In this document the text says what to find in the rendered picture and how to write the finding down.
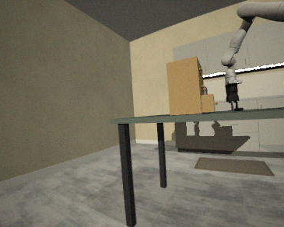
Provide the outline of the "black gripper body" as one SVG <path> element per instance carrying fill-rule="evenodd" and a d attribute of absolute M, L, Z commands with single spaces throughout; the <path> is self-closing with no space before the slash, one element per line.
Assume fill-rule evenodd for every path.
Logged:
<path fill-rule="evenodd" d="M 228 84 L 227 84 L 228 83 Z M 237 84 L 241 84 L 242 80 L 237 80 L 236 77 L 229 77 L 225 79 L 226 87 L 226 101 L 239 101 Z"/>

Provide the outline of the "small wooden chest of drawers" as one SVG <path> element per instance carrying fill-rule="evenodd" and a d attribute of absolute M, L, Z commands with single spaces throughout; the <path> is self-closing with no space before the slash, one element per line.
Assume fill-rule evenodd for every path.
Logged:
<path fill-rule="evenodd" d="M 166 63 L 170 115 L 203 114 L 197 59 Z"/>

